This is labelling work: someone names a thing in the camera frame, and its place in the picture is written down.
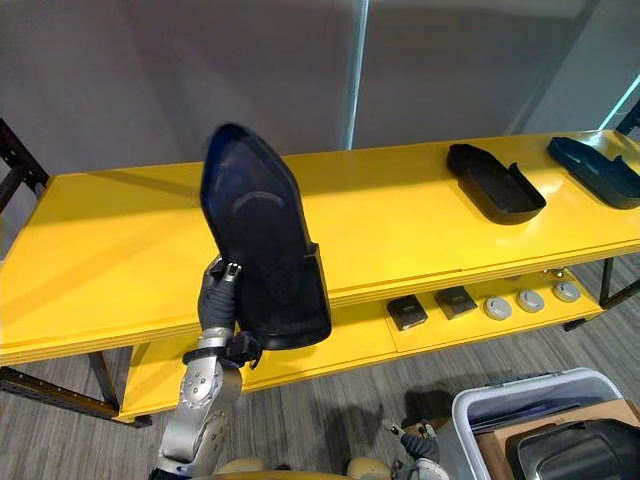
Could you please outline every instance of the black container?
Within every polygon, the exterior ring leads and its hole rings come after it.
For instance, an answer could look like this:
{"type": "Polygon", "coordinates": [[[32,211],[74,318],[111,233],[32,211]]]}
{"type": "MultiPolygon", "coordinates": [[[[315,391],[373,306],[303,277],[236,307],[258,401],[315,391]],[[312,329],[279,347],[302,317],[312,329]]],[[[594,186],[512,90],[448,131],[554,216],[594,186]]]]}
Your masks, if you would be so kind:
{"type": "Polygon", "coordinates": [[[291,171],[248,128],[214,133],[200,189],[202,210],[236,286],[240,328],[267,350],[304,347],[331,333],[318,245],[311,242],[291,171]]]}
{"type": "Polygon", "coordinates": [[[640,429],[617,420],[544,426],[509,438],[506,449],[517,480],[640,478],[640,429]]]}
{"type": "Polygon", "coordinates": [[[620,155],[610,161],[590,145],[567,137],[553,137],[547,149],[603,202],[622,210],[640,205],[640,175],[620,155]]]}
{"type": "Polygon", "coordinates": [[[481,148],[467,143],[451,145],[447,166],[467,196],[495,223],[526,222],[547,204],[515,163],[507,169],[481,148]]]}

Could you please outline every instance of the gray carpet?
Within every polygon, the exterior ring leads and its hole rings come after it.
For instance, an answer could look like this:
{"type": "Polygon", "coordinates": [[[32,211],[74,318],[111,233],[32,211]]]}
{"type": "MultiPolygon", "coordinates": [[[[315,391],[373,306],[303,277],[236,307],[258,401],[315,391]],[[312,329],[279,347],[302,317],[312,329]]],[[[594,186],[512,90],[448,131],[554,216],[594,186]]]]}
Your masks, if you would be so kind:
{"type": "MultiPolygon", "coordinates": [[[[602,262],[573,269],[597,293],[602,262]]],[[[612,291],[640,274],[640,255],[616,261],[612,291]]],[[[446,416],[453,396],[513,375],[590,367],[640,401],[640,295],[569,333],[548,327],[244,395],[222,461],[259,456],[270,466],[341,473],[353,456],[390,462],[399,451],[383,417],[446,416]]],[[[128,349],[108,352],[124,385],[128,349]]],[[[21,369],[99,396],[86,356],[21,369]]],[[[0,478],[146,479],[166,415],[135,430],[0,394],[0,478]]]]}

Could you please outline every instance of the black plastic shoe part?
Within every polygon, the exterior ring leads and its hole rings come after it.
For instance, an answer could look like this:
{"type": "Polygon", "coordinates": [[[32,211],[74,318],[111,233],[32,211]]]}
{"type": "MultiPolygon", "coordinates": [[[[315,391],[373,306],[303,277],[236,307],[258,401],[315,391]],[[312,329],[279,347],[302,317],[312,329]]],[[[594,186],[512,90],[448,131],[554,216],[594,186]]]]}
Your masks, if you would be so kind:
{"type": "Polygon", "coordinates": [[[507,169],[481,148],[466,143],[451,145],[447,166],[458,178],[462,190],[495,223],[526,222],[547,204],[515,163],[507,169]]]}
{"type": "Polygon", "coordinates": [[[214,133],[200,189],[223,260],[239,263],[238,323],[263,349],[304,347],[331,333],[318,245],[298,185],[258,135],[236,124],[214,133]]]}
{"type": "Polygon", "coordinates": [[[618,155],[613,161],[590,145],[553,137],[551,156],[603,202],[627,210],[640,205],[640,175],[618,155]]]}

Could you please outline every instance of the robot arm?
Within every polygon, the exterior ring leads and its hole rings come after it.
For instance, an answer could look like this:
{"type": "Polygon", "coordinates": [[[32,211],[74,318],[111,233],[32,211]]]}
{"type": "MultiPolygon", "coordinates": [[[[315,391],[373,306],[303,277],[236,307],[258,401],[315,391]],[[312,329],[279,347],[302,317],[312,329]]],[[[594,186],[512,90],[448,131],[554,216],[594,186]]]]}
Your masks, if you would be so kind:
{"type": "Polygon", "coordinates": [[[198,300],[203,333],[198,348],[183,357],[187,371],[180,398],[169,421],[151,479],[184,479],[211,475],[228,431],[231,407],[240,395],[239,367],[260,357],[260,348],[248,335],[233,336],[234,285],[242,268],[229,264],[215,282],[212,264],[205,272],[198,300]]]}

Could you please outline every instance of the gray wall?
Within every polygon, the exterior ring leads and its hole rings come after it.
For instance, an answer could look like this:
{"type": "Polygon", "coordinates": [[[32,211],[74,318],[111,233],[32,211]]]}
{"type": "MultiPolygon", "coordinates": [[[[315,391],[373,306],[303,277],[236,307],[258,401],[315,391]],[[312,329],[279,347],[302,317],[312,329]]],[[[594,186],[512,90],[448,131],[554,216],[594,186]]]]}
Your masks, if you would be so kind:
{"type": "MultiPolygon", "coordinates": [[[[0,115],[49,173],[199,160],[225,121],[340,148],[353,3],[0,2],[0,115]]],[[[32,203],[3,214],[4,245],[32,203]]]]}
{"type": "MultiPolygon", "coordinates": [[[[0,115],[50,173],[197,160],[229,120],[339,149],[356,1],[5,0],[0,115]]],[[[637,0],[372,0],[354,146],[597,128],[638,25],[637,0]]]]}

